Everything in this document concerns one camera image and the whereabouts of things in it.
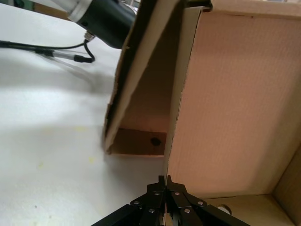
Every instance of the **cardboard edge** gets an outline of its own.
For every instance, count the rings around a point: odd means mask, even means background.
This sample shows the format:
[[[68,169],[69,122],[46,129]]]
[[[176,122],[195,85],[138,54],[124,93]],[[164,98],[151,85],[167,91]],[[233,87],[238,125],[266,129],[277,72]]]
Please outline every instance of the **cardboard edge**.
[[[211,0],[213,12],[237,16],[273,16],[301,19],[301,4],[264,0]]]
[[[202,13],[202,7],[186,8],[182,16],[182,27],[180,32],[180,42],[178,48],[178,57],[174,76],[174,87],[170,107],[170,123],[167,133],[165,151],[164,151],[164,176],[167,176],[169,156],[171,153],[173,138],[178,121],[182,91],[186,81],[186,73],[190,61],[192,46],[198,26],[198,21]]]
[[[156,47],[158,40],[160,39],[165,26],[167,25],[169,18],[178,3],[178,0],[169,1],[158,1],[153,13],[150,17],[150,21],[141,40],[139,48],[135,54],[133,63],[130,66],[129,72],[127,73],[127,78],[125,85],[120,93],[120,98],[115,104],[114,112],[109,112],[105,138],[104,138],[104,150],[108,151],[109,147],[112,145],[113,140],[118,131],[121,120],[125,114],[126,108],[130,102],[131,95],[133,94],[135,87],[147,67],[148,61]]]

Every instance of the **cardboard box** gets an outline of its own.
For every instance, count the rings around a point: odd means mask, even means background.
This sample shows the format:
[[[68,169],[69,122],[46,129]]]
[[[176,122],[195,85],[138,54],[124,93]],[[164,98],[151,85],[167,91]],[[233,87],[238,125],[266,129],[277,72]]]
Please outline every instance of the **cardboard box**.
[[[301,226],[301,5],[211,3],[142,2],[104,148],[164,156],[164,175],[250,225]]]

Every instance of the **cable connector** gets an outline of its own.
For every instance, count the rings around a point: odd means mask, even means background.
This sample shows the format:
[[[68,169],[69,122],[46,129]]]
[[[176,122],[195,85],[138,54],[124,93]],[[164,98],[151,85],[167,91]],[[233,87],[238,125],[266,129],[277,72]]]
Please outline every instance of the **cable connector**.
[[[95,38],[95,35],[91,34],[90,32],[85,33],[85,39],[88,41],[92,41]]]

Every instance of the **cardboard flap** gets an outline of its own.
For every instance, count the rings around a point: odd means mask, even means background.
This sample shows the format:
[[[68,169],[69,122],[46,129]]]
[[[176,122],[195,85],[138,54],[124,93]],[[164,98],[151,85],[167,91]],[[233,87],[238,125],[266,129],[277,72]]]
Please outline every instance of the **cardboard flap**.
[[[118,131],[131,96],[150,60],[162,32],[175,8],[178,0],[158,0],[151,14],[143,38],[135,52],[133,62],[126,74],[124,86],[119,99],[114,103],[114,111],[108,113],[108,126],[105,133],[104,149],[108,151]]]

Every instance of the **cardboard panel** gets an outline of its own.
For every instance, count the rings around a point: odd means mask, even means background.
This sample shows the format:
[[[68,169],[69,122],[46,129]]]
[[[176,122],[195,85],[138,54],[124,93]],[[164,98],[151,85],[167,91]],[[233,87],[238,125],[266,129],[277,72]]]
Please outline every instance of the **cardboard panel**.
[[[137,84],[147,67],[150,57],[161,37],[166,24],[176,6],[178,0],[158,0],[151,15],[149,24],[141,40],[139,48],[135,53],[134,60],[127,74],[124,87],[120,94],[118,103],[115,103],[114,112],[110,116],[110,125],[104,141],[104,149],[107,151],[112,145],[115,135],[124,117],[131,96],[137,87]]]
[[[215,207],[228,206],[232,216],[251,226],[294,226],[271,195],[246,195],[205,201]]]
[[[300,37],[299,21],[202,15],[169,159],[175,182],[199,197],[273,190],[300,143]]]
[[[121,128],[167,133],[182,12],[179,4],[131,97]]]
[[[273,194],[295,224],[301,226],[301,147],[288,165]]]
[[[166,133],[119,129],[110,148],[113,154],[163,157]]]

